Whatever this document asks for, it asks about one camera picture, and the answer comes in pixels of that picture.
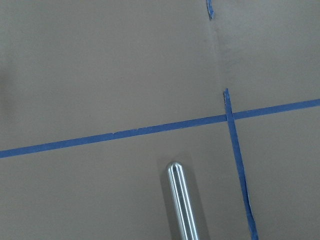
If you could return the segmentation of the steel muddler with black cap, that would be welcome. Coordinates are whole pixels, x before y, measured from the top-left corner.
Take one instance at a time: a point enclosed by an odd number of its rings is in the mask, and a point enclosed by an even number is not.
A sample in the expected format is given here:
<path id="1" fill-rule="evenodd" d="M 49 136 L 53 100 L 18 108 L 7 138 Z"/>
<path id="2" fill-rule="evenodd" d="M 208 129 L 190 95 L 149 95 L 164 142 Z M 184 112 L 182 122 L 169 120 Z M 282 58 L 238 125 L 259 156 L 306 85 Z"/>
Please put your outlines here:
<path id="1" fill-rule="evenodd" d="M 199 240 L 184 167 L 180 162 L 172 161 L 166 172 L 180 237 L 182 240 Z"/>

